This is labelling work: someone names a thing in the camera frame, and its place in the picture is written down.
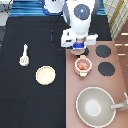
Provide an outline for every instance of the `black table surface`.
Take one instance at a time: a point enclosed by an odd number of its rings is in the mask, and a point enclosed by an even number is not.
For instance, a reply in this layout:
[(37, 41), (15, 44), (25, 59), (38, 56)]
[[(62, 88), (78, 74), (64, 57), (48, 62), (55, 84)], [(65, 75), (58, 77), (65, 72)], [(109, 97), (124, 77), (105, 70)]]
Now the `black table surface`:
[[(7, 20), (0, 54), (0, 128), (66, 128), (65, 50), (51, 45), (51, 29), (57, 17), (17, 17)], [(60, 48), (66, 23), (60, 19), (53, 43)], [(30, 64), (22, 67), (19, 59), (28, 45)], [(51, 66), (55, 81), (40, 85), (38, 68)]]

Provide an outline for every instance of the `cream plate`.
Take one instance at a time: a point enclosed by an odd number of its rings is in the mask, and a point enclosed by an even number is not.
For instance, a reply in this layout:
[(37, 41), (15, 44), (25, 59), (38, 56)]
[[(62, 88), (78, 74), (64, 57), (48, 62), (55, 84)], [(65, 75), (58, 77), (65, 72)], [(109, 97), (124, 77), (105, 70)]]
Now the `cream plate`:
[(43, 66), (36, 72), (36, 80), (42, 85), (51, 84), (55, 79), (55, 70), (50, 66)]

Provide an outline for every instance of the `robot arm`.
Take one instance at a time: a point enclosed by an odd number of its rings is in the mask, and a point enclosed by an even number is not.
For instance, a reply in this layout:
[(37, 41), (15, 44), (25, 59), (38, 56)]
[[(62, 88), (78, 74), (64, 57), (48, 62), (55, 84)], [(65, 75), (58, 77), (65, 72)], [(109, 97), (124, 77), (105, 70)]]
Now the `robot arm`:
[(88, 31), (91, 16), (96, 15), (99, 8), (100, 0), (68, 0), (64, 3), (63, 17), (71, 28), (63, 31), (62, 47), (85, 49), (86, 45), (96, 44), (98, 35), (88, 35)]

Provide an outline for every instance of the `small pink bowl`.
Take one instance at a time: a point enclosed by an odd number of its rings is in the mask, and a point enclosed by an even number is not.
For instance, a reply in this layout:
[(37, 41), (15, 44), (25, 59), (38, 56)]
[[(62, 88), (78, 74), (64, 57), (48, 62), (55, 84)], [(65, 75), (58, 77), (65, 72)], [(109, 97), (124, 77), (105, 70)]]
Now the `small pink bowl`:
[[(88, 65), (88, 69), (87, 70), (80, 70), (77, 65), (79, 62), (84, 62)], [(80, 58), (78, 58), (75, 61), (75, 72), (81, 76), (81, 77), (85, 77), (87, 76), (87, 74), (90, 72), (90, 70), (92, 69), (92, 62), (85, 56), (85, 55), (81, 55)]]

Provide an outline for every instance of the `round black pad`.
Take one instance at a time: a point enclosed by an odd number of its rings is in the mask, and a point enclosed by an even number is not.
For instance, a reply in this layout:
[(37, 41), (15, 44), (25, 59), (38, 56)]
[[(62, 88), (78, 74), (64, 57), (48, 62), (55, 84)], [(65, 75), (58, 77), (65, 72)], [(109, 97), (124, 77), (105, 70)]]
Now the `round black pad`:
[(114, 66), (109, 62), (102, 62), (98, 66), (100, 74), (103, 76), (112, 76), (115, 72)]
[(89, 50), (88, 50), (88, 48), (86, 47), (85, 52), (82, 53), (81, 55), (87, 56), (88, 54), (89, 54)]
[(96, 47), (96, 54), (100, 57), (108, 57), (111, 54), (111, 49), (106, 45), (99, 45)]

